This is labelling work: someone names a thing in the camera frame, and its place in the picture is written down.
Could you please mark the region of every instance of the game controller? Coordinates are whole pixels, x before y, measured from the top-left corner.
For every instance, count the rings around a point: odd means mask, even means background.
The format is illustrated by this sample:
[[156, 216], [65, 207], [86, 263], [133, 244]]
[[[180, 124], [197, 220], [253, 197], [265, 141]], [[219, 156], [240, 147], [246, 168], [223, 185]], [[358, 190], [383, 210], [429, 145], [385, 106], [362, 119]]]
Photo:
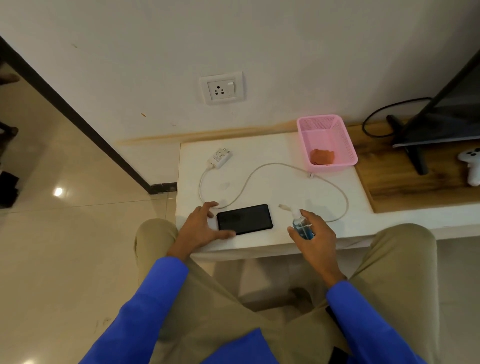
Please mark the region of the game controller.
[[458, 155], [458, 159], [468, 163], [468, 184], [480, 185], [480, 148], [466, 150]]

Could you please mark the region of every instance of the charging cable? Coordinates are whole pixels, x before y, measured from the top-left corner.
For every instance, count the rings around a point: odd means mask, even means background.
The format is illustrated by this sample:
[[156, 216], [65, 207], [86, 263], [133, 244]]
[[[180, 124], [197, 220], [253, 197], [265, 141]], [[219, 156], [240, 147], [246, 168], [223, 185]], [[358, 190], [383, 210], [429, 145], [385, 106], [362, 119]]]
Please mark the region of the charging cable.
[[[242, 189], [240, 190], [240, 193], [237, 195], [237, 197], [234, 198], [234, 200], [233, 200], [232, 202], [230, 202], [229, 204], [227, 204], [227, 205], [225, 205], [225, 206], [216, 206], [216, 207], [214, 207], [214, 208], [218, 208], [218, 209], [220, 209], [220, 208], [226, 208], [226, 207], [230, 206], [231, 204], [233, 204], [235, 201], [238, 200], [238, 198], [240, 197], [240, 195], [241, 195], [241, 194], [243, 193], [243, 191], [245, 190], [245, 187], [247, 186], [247, 183], [248, 183], [248, 181], [250, 180], [250, 178], [252, 177], [252, 175], [253, 175], [255, 172], [257, 172], [260, 168], [263, 168], [263, 167], [265, 167], [265, 166], [272, 166], [272, 165], [279, 165], [279, 166], [290, 167], [290, 168], [293, 168], [293, 169], [295, 169], [295, 170], [299, 170], [299, 171], [301, 171], [301, 172], [305, 172], [309, 177], [312, 177], [312, 176], [313, 176], [314, 178], [318, 178], [318, 179], [320, 179], [320, 180], [322, 180], [322, 181], [324, 181], [324, 182], [327, 182], [329, 185], [334, 186], [337, 190], [340, 191], [340, 193], [343, 195], [343, 198], [345, 199], [345, 212], [344, 212], [340, 217], [338, 217], [338, 218], [336, 218], [336, 219], [333, 219], [333, 220], [325, 221], [325, 222], [338, 221], [338, 220], [340, 220], [342, 217], [344, 217], [344, 216], [347, 214], [348, 208], [349, 208], [348, 197], [347, 197], [347, 195], [345, 194], [345, 192], [344, 192], [340, 187], [338, 187], [338, 186], [337, 186], [336, 184], [334, 184], [333, 182], [330, 182], [329, 180], [326, 180], [325, 178], [320, 177], [320, 176], [317, 175], [317, 174], [312, 174], [312, 173], [310, 173], [310, 172], [308, 172], [308, 171], [306, 171], [306, 170], [303, 170], [303, 169], [301, 169], [301, 168], [298, 168], [298, 167], [295, 167], [295, 166], [291, 166], [291, 165], [286, 164], [286, 163], [279, 163], [279, 162], [266, 163], [266, 164], [262, 164], [261, 166], [258, 166], [257, 168], [255, 168], [255, 169], [250, 173], [250, 175], [248, 176], [247, 180], [246, 180], [245, 183], [243, 184], [243, 187], [242, 187]], [[200, 200], [201, 200], [202, 202], [205, 202], [204, 198], [202, 197], [202, 183], [203, 183], [204, 177], [205, 177], [205, 175], [208, 173], [208, 171], [210, 171], [211, 169], [213, 169], [213, 168], [215, 168], [215, 167], [216, 167], [215, 160], [212, 161], [211, 159], [209, 159], [209, 165], [208, 165], [207, 169], [202, 173], [202, 176], [200, 177], [200, 182], [198, 183], [198, 197], [200, 198]]]

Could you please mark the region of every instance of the white table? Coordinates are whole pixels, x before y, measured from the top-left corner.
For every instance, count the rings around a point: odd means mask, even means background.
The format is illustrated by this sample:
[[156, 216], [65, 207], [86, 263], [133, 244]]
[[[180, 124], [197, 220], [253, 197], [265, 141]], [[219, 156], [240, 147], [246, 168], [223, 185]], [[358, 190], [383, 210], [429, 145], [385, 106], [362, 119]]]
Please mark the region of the white table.
[[[202, 192], [205, 199], [218, 201], [220, 205], [233, 200], [248, 175], [262, 164], [282, 162], [304, 168], [297, 133], [182, 144], [177, 187], [178, 228], [182, 227], [195, 207], [201, 205], [198, 197], [200, 176], [207, 159], [219, 147], [230, 149], [233, 155], [220, 169], [208, 172]], [[346, 216], [329, 223], [338, 237], [339, 249], [368, 246], [378, 231], [406, 222], [425, 226], [437, 239], [480, 235], [480, 204], [374, 214], [354, 167], [321, 175], [342, 188], [350, 202]], [[341, 193], [329, 184], [317, 178], [309, 179], [306, 173], [292, 168], [273, 165], [258, 170], [240, 198], [221, 211], [264, 203], [270, 208], [274, 224], [271, 230], [212, 242], [195, 256], [229, 260], [298, 253], [287, 234], [287, 226], [292, 222], [291, 214], [278, 208], [278, 204], [296, 205], [315, 212], [325, 220], [340, 216], [345, 208]], [[209, 224], [216, 228], [216, 219], [211, 219]]]

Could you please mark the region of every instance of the smartphone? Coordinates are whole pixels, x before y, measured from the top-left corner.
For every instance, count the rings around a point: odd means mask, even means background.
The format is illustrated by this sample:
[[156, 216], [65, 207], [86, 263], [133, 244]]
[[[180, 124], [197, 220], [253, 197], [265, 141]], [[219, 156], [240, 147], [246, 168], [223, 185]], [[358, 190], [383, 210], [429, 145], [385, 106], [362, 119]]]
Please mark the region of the smartphone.
[[237, 235], [273, 227], [267, 204], [219, 212], [216, 220], [219, 230], [234, 230]]

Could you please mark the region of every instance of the white wall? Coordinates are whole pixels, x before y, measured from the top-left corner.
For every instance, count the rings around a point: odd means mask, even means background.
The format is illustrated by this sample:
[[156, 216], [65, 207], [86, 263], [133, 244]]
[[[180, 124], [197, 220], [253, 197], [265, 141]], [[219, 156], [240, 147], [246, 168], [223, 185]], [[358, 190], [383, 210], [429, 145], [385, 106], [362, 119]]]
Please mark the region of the white wall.
[[[178, 144], [117, 141], [433, 96], [480, 48], [479, 15], [476, 0], [3, 0], [0, 35], [153, 184], [176, 181]], [[246, 100], [205, 105], [198, 78], [230, 71]]]

